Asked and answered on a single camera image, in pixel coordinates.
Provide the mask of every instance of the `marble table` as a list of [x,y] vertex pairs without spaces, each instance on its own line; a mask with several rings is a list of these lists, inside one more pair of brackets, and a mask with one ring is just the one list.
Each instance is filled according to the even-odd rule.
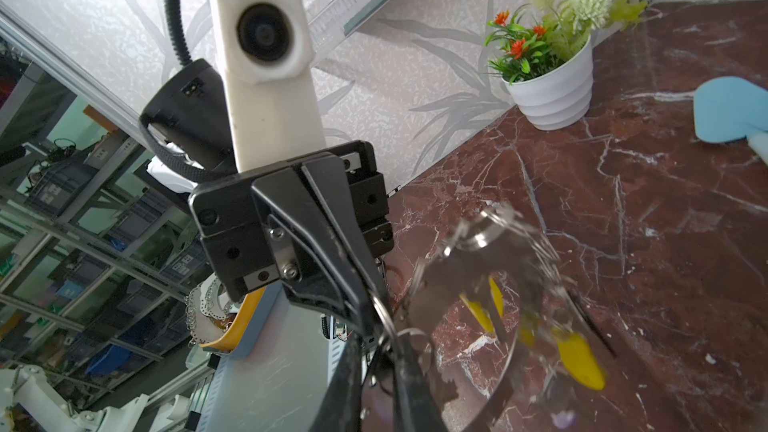
[[[708,79],[768,86],[766,34],[768,1],[652,7],[595,49],[580,122],[541,132],[512,109],[390,198],[394,300],[460,217],[509,202],[546,231],[618,352],[594,346],[608,386],[583,395],[590,417],[570,430],[768,430],[768,168],[744,141],[697,140],[692,110]],[[436,341],[459,430],[499,352],[459,303]],[[525,404],[496,428],[555,430]]]

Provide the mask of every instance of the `screw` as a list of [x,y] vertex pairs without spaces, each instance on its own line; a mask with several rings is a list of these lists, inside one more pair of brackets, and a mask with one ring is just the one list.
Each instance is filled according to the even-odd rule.
[[213,226],[219,221],[219,215],[212,208],[205,208],[197,214],[197,219],[203,226]]
[[294,264],[288,264],[283,267],[283,278],[292,281],[299,276],[299,269]]

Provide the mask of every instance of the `green leaves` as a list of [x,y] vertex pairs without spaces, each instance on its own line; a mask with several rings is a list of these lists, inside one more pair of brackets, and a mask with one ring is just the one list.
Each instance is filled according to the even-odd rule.
[[[535,21],[536,31],[520,25],[531,5],[544,13],[541,21]],[[501,54],[488,62],[492,74],[510,83],[522,82],[557,69],[579,53],[598,24],[591,18],[580,17],[576,5],[574,0],[531,0],[530,4],[516,9],[509,24],[488,22],[491,33],[485,38],[485,45],[498,42]],[[613,22],[620,22],[624,27],[636,24],[646,5],[645,2],[629,4],[629,0],[613,0],[605,26]]]
[[608,12],[608,25],[619,22],[624,30],[629,24],[637,24],[640,22],[640,14],[647,6],[648,2],[645,0],[636,4],[629,4],[629,0],[614,0]]
[[554,3],[558,0],[531,0],[531,4],[542,12],[554,12]]

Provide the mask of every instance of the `metal shelving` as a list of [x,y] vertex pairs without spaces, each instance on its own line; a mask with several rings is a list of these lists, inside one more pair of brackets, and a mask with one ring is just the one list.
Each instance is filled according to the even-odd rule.
[[[52,96],[52,93],[56,92],[58,94],[56,96],[57,100],[60,101],[57,102],[57,107],[53,108],[51,105],[49,107],[50,110],[46,109],[47,121],[45,124],[41,124],[44,126],[39,127],[43,131],[41,133],[45,135],[50,133],[53,125],[57,120],[61,119],[67,106],[72,103],[74,95],[62,94],[57,89],[57,84],[51,85],[49,82],[42,82],[41,78],[48,80],[46,74],[39,67],[31,64],[24,76],[19,80],[12,95],[3,104],[0,110],[0,142],[3,139],[9,139],[8,135],[3,136],[4,132],[10,133],[10,131],[14,131],[15,133],[15,130],[19,129],[18,124],[22,120],[22,114],[19,111],[30,107],[28,99],[35,93],[40,96],[42,92],[46,92]],[[46,85],[45,90],[41,89],[41,83]],[[85,396],[82,393],[78,393],[78,397],[80,401],[85,397],[85,401],[88,404],[111,392],[147,365],[162,360],[168,350],[188,340],[188,336],[182,338],[173,344],[173,347],[166,348],[166,350],[157,353],[157,348],[154,348],[154,351],[149,351],[120,338],[163,303],[171,299],[181,302],[186,299],[187,287],[174,283],[160,275],[160,270],[163,267],[163,255],[160,255],[158,259],[152,260],[142,258],[137,254],[140,249],[144,250],[142,254],[146,253],[148,248],[142,248],[142,246],[151,243],[152,237],[156,236],[162,228],[166,231],[162,232],[166,237],[163,240],[168,240],[168,236],[172,238],[174,234],[178,235],[180,227],[170,223],[170,220],[178,215],[178,210],[171,205],[168,205],[168,208],[162,213],[160,213],[162,209],[159,209],[158,215],[152,216],[152,222],[147,221],[148,225],[146,228],[137,230],[138,236],[130,236],[132,242],[119,245],[119,248],[122,248],[121,251],[118,250],[118,245],[114,241],[109,242],[101,236],[109,231],[99,235],[80,226],[82,217],[92,208],[112,209],[116,211],[115,215],[117,215],[120,211],[132,210],[130,207],[134,204],[134,201],[141,200],[141,198],[132,198],[132,194],[118,185],[118,180],[127,174],[129,169],[136,167],[137,160],[144,152],[144,148],[137,141],[131,138],[125,139],[120,147],[115,152],[112,152],[111,157],[102,167],[95,172],[90,181],[81,186],[81,190],[57,217],[45,217],[40,212],[31,210],[24,205],[28,201],[28,197],[14,190],[14,188],[21,185],[21,179],[16,177],[19,175],[19,171],[25,171],[26,168],[32,166],[34,162],[30,155],[34,153],[37,154],[34,158],[40,157],[39,150],[35,149],[32,152],[28,152],[28,156],[19,159],[18,164],[4,166],[0,170],[0,173],[12,171],[14,174],[14,181],[5,181],[0,185],[0,211],[3,212],[4,218],[12,221],[11,225],[14,225],[14,227],[17,227],[17,224],[21,224],[21,226],[18,226],[18,230],[6,226],[5,223],[0,224],[0,233],[15,241],[21,240],[24,237],[23,230],[27,228],[28,230],[37,230],[42,233],[39,240],[32,242],[29,249],[25,249],[28,250],[28,253],[23,254],[21,257],[14,256],[14,262],[10,267],[10,271],[8,271],[5,277],[0,278],[0,304],[18,310],[13,312],[14,320],[17,322],[21,321],[20,323],[24,323],[26,327],[25,329],[19,329],[18,334],[27,330],[27,328],[31,331],[28,336],[24,336],[23,340],[13,342],[18,346],[18,349],[13,348],[10,350],[13,357],[6,360],[3,367],[15,367],[25,361],[29,361],[30,357],[35,357],[33,361],[36,361],[39,356],[40,360],[46,360],[47,363],[54,364],[55,370],[51,370],[50,367],[43,367],[46,373],[52,377],[54,385],[59,385],[63,381],[68,380],[77,388],[87,390],[88,392]],[[157,186],[157,184],[152,183],[148,184],[148,186]],[[103,263],[105,264],[105,269],[99,272],[98,268],[93,268],[92,265],[89,265],[91,267],[89,271],[91,272],[86,274],[87,280],[82,282],[82,289],[78,288],[76,292],[72,293],[72,299],[69,302],[66,301],[66,298],[60,298],[56,302],[56,304],[61,304],[63,307],[61,305],[57,305],[56,308],[52,308],[52,305],[41,307],[25,300],[29,299],[28,294],[30,290],[32,290],[32,293],[35,293],[34,287],[37,286],[37,282],[29,282],[30,285],[26,287],[27,295],[22,294],[23,297],[15,295],[15,290],[23,286],[28,278],[34,276],[35,271],[37,271],[36,267],[42,260],[48,260],[46,262],[48,266],[56,263],[51,262],[52,259],[59,261],[59,265],[56,266],[57,268],[49,274],[54,274],[59,269],[65,273],[65,265],[70,268],[74,267],[75,270],[81,267],[83,256],[90,256],[92,258],[89,259],[91,262],[88,262],[88,264],[95,264],[93,261]],[[152,264],[144,262],[145,259],[152,262]],[[46,268],[39,270],[39,274],[44,274],[47,271]],[[54,274],[51,275],[51,278],[57,278],[53,280],[53,283],[52,279],[43,282],[51,284],[48,287],[53,287],[52,290],[55,291],[56,288],[63,287],[60,285],[61,281],[69,281],[69,274],[71,272],[66,272],[63,276],[64,278],[61,278],[61,275]],[[149,290],[155,289],[159,291],[158,296],[156,298],[153,295],[148,296],[153,297],[151,303],[144,306],[139,312],[132,314],[130,320],[114,332],[111,337],[99,339],[99,341],[103,340],[102,344],[93,348],[93,350],[90,350],[90,348],[81,349],[87,353],[83,357],[73,356],[73,358],[77,358],[76,361],[62,360],[61,358],[55,358],[55,361],[50,361],[48,358],[43,358],[48,357],[46,350],[56,347],[59,350],[67,350],[68,346],[66,344],[77,343],[77,340],[81,340],[77,338],[86,337],[82,333],[90,333],[88,331],[92,324],[89,323],[93,319],[89,319],[89,317],[91,317],[91,311],[94,310],[93,307],[103,308],[109,303],[109,298],[102,299],[104,293],[109,295],[110,291],[113,290],[114,284],[125,285],[125,281],[132,279],[139,280],[142,284],[141,287],[149,285],[152,287]],[[125,292],[118,291],[118,293],[125,294],[126,298],[130,296],[127,289],[120,290],[125,290]],[[98,305],[102,300],[106,300],[106,302]],[[122,299],[118,296],[115,300],[119,301]],[[85,316],[82,319],[78,318],[83,312]],[[60,344],[59,341],[65,341],[64,348],[57,346],[57,344]],[[111,345],[119,346],[131,352],[133,359],[129,359],[132,360],[129,364],[126,363],[126,371],[122,376],[112,379],[107,379],[104,376],[91,379],[89,376],[85,376],[84,368],[86,364]]]

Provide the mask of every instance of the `orange flower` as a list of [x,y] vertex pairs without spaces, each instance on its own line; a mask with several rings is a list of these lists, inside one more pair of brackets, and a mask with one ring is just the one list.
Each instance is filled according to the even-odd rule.
[[498,14],[496,14],[496,18],[493,22],[494,24],[507,25],[508,18],[509,18],[509,9],[506,9],[504,12],[499,12]]
[[515,59],[522,57],[525,51],[528,50],[528,44],[525,44],[525,47],[523,47],[523,43],[522,40],[514,42],[512,46],[509,47],[509,55],[514,56]]

